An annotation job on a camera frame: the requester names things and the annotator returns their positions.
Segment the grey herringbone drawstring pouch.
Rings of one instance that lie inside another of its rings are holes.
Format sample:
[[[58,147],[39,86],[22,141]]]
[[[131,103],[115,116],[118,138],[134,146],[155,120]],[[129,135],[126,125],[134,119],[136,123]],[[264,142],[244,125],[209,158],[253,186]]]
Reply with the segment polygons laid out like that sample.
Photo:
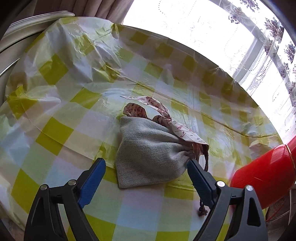
[[[145,118],[120,119],[121,142],[116,156],[121,189],[166,183],[179,178],[191,159],[208,159],[203,140],[187,142],[169,128]]]

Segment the mauve curtain behind sofa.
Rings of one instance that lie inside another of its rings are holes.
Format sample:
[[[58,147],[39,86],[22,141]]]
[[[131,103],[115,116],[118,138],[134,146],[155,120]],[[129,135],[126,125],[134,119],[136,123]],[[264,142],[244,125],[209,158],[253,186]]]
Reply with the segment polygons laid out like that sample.
[[[121,24],[133,0],[51,0],[37,1],[34,14],[68,11],[75,16],[90,16]]]

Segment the pink floral fabric pouch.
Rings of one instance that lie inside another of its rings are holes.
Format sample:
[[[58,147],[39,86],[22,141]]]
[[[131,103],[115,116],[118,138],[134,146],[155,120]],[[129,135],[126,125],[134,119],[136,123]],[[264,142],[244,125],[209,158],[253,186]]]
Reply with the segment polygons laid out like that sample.
[[[165,105],[151,96],[124,96],[124,99],[137,101],[141,104],[149,106],[156,110],[159,114],[154,116],[151,121],[158,123],[170,131],[182,140],[192,144],[196,159],[199,159],[201,155],[205,158],[205,163],[208,164],[209,159],[209,145],[198,136],[197,133],[186,127],[184,124],[177,122],[171,118],[170,112]]]

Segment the silver white sofa frame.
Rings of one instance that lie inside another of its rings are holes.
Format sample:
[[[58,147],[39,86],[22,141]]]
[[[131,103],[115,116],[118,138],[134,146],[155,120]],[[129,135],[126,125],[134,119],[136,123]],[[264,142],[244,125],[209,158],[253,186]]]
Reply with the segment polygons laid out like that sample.
[[[31,16],[12,23],[1,39],[1,103],[8,77],[25,49],[53,22],[60,18],[73,17],[74,13],[57,11]]]

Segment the sheer floral lace curtain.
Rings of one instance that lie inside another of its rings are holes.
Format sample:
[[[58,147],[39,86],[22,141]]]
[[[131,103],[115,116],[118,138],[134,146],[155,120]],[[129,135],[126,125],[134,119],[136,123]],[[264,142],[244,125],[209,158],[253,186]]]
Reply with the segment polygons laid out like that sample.
[[[295,44],[282,21],[261,1],[207,4],[212,59],[243,88],[239,102],[283,98],[295,108]]]

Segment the red thermos flask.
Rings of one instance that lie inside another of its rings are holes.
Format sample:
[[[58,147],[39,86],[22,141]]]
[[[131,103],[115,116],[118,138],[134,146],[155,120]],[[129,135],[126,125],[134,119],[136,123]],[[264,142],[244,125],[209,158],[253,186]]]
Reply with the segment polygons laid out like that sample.
[[[295,183],[295,138],[238,169],[230,186],[251,185],[262,209],[283,198]]]

